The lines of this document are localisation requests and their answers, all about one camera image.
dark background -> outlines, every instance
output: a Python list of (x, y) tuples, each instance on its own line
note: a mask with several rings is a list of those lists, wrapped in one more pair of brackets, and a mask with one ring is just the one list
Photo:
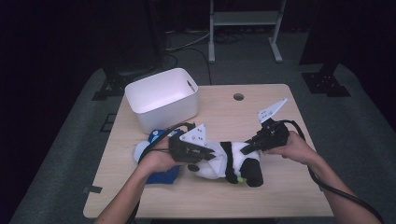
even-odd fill
[[(208, 28), (208, 1), (155, 3), (159, 10), (152, 15), (141, 0), (0, 2), (2, 222), (12, 217), (94, 71), (158, 66), (163, 36), (150, 29), (153, 16), (163, 18), (164, 30)], [(330, 56), (344, 64), (394, 129), (395, 4), (289, 0), (281, 27), (310, 29), (301, 64)], [(218, 10), (277, 7), (272, 0), (216, 1)]]

person's right hand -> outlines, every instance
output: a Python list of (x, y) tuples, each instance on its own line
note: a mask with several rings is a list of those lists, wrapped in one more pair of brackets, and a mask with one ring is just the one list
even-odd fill
[(319, 154), (294, 131), (290, 131), (290, 136), (285, 146), (274, 147), (263, 153), (281, 155), (283, 158), (289, 158), (305, 165), (310, 165), (317, 158), (320, 158)]

black stand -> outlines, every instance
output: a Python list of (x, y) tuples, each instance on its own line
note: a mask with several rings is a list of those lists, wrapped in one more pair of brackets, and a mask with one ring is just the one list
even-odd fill
[(333, 73), (338, 62), (323, 64), (317, 73), (302, 73), (303, 79), (311, 93), (326, 93), (329, 97), (350, 96), (344, 86), (341, 86)]

wooden table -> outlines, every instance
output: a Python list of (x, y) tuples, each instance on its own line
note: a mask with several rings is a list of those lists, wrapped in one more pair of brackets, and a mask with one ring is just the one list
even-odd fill
[[(242, 93), (244, 100), (233, 96)], [(207, 138), (216, 141), (246, 141), (261, 128), (257, 112), (283, 97), (289, 100), (274, 120), (295, 120), (307, 143), (313, 146), (303, 118), (288, 86), (284, 84), (200, 86), (199, 113), (189, 119), (206, 124)], [(85, 217), (97, 217), (120, 190), (136, 167), (134, 147), (148, 136), (124, 97), (109, 136), (90, 192)], [(264, 184), (250, 188), (224, 179), (209, 180), (181, 169), (173, 185), (147, 185), (136, 217), (142, 218), (240, 218), (240, 217), (330, 217), (332, 211), (306, 166), (277, 155), (262, 155)]]

gray carpet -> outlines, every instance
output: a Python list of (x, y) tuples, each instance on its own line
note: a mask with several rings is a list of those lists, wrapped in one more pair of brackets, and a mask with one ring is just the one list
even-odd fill
[[(216, 45), (216, 62), (208, 73), (205, 58), (195, 50), (165, 57), (163, 69), (186, 69), (198, 85), (285, 83), (290, 86), (305, 124), (320, 155), (386, 223), (396, 223), (396, 133), (343, 65), (334, 73), (350, 97), (311, 94), (301, 76), (316, 72), (316, 65), (298, 65), (307, 33), (280, 34), (278, 47), (284, 58), (276, 63), (267, 43), (269, 34), (245, 35), (243, 40)], [(196, 38), (174, 34), (168, 46)], [(195, 45), (207, 57), (207, 44)], [(92, 223), (82, 214), (109, 133), (101, 132), (108, 114), (117, 113), (121, 97), (92, 101), (105, 81), (98, 69), (87, 82), (59, 131), (11, 223)], [(331, 217), (281, 218), (277, 223), (334, 223)], [(149, 223), (149, 220), (138, 220)]]

